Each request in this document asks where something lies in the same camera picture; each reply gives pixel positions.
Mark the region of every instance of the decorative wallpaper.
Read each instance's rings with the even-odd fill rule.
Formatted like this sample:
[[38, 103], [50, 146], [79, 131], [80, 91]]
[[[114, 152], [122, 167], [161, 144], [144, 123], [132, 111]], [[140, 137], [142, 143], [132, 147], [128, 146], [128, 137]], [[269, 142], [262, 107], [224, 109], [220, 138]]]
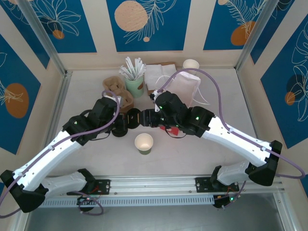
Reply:
[[[15, 1], [0, 2], [6, 6], [8, 16], [25, 37], [31, 28], [25, 26], [28, 23]], [[59, 53], [96, 52], [80, 0], [31, 0], [29, 3]]]
[[267, 0], [217, 0], [204, 50], [242, 49]]
[[269, 43], [271, 37], [275, 34], [277, 28], [288, 13], [294, 1], [295, 0], [279, 0], [277, 3], [274, 12], [271, 14], [270, 19], [268, 20], [259, 39], [257, 40], [254, 48], [250, 53], [254, 64], [256, 64], [258, 61], [259, 57]]
[[24, 37], [26, 42], [29, 44], [42, 65], [47, 68], [50, 58], [43, 46], [41, 45], [39, 39], [29, 26], [28, 21], [21, 13], [19, 7], [16, 5], [16, 2], [13, 0], [0, 0], [0, 5], [7, 13], [11, 21], [15, 24], [15, 26], [17, 27], [21, 35]]
[[0, 35], [0, 148], [17, 154], [40, 82]]
[[182, 51], [190, 4], [190, 0], [107, 0], [116, 51]]
[[261, 78], [288, 148], [308, 138], [308, 15]]

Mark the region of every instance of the black cable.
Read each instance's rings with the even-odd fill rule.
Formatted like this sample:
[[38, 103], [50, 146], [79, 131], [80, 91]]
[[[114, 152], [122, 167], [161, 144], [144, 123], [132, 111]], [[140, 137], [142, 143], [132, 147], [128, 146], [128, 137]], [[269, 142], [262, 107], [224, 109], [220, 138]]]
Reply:
[[92, 139], [92, 140], [90, 140], [90, 141], [100, 141], [100, 140], [103, 140], [103, 139], [107, 139], [109, 136], [110, 136], [110, 132], [108, 133], [108, 136], [106, 136], [106, 137], [104, 137], [104, 138]]
[[182, 137], [174, 137], [174, 136], [171, 136], [170, 134], [169, 134], [169, 132], [167, 131], [167, 128], [165, 127], [165, 132], [168, 134], [168, 136], [170, 136], [170, 137], [172, 137], [172, 138], [175, 138], [175, 139], [182, 139], [182, 138], [184, 138], [187, 134], [185, 134], [185, 136], [182, 136]]
[[179, 122], [178, 122], [178, 120], [177, 120], [177, 117], [176, 116], [173, 116], [173, 119], [174, 119], [174, 121], [175, 121], [175, 123], [178, 125], [178, 127], [180, 127], [180, 128], [184, 128]]

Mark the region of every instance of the paper cup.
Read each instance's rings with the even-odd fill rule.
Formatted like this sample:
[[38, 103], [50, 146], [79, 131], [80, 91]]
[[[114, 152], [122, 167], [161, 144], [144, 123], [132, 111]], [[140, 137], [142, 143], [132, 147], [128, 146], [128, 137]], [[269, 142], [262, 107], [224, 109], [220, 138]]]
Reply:
[[[186, 68], [199, 69], [199, 67], [200, 67], [199, 63], [194, 59], [186, 59], [183, 62], [183, 69], [186, 69]], [[192, 74], [194, 76], [197, 74], [197, 71], [186, 71], [186, 72], [189, 73], [189, 74]]]
[[142, 155], [149, 154], [153, 146], [152, 136], [147, 133], [138, 135], [135, 139], [135, 146]]

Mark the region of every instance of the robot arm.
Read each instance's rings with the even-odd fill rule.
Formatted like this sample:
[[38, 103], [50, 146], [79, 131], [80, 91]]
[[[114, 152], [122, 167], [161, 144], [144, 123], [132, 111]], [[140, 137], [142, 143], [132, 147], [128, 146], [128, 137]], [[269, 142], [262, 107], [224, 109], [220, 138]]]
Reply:
[[[248, 179], [263, 186], [272, 185], [279, 158], [267, 150], [280, 154], [282, 149], [280, 142], [261, 141], [225, 124], [230, 129], [227, 130], [214, 113], [199, 106], [187, 108], [177, 95], [168, 91], [152, 98], [155, 99], [159, 112], [155, 112], [154, 109], [141, 112], [139, 120], [142, 125], [151, 127], [162, 125], [166, 128], [176, 126], [188, 135], [222, 144], [246, 159], [232, 166], [217, 166], [211, 177], [211, 183], [216, 188]], [[249, 141], [256, 142], [262, 148], [256, 147]]]
[[[126, 124], [123, 123], [125, 121], [123, 119], [124, 115], [120, 114], [117, 120], [104, 130], [66, 140], [56, 147], [54, 145], [73, 134], [102, 127], [112, 119], [115, 110], [115, 101], [107, 97], [99, 99], [93, 109], [72, 117], [53, 141], [32, 160], [14, 172], [6, 170], [0, 175], [6, 187], [9, 187], [15, 179], [21, 177], [10, 189], [10, 193], [23, 212], [33, 211], [49, 197], [72, 191], [90, 193], [93, 190], [95, 178], [86, 169], [80, 169], [73, 174], [56, 178], [47, 178], [46, 176], [67, 156], [81, 148], [88, 141], [95, 139], [99, 133], [116, 129], [118, 123], [125, 128]], [[39, 157], [41, 159], [27, 173], [23, 174], [24, 170]]]

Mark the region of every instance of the white tabletop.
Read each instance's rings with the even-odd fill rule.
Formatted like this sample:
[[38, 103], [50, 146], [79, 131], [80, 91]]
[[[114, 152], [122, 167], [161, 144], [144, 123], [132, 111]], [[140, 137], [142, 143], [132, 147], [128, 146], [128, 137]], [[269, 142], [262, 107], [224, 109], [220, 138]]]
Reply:
[[[222, 94], [222, 109], [226, 122], [254, 136], [252, 122], [234, 69], [205, 69], [218, 82]], [[100, 98], [105, 78], [118, 75], [117, 69], [74, 71], [60, 117], [58, 131], [69, 118], [91, 109]], [[204, 107], [218, 115], [218, 96], [215, 86], [202, 74], [200, 91], [210, 105]], [[202, 102], [198, 93], [195, 99]], [[145, 91], [134, 101], [134, 107], [144, 110], [154, 108]], [[149, 133], [154, 145], [149, 155], [141, 155], [134, 140], [141, 133]], [[221, 146], [194, 136], [173, 139], [159, 128], [141, 125], [129, 129], [122, 138], [110, 137], [90, 141], [82, 149], [67, 157], [51, 175], [70, 174], [87, 168], [95, 176], [193, 175], [211, 174], [218, 165], [234, 164], [243, 158]]]

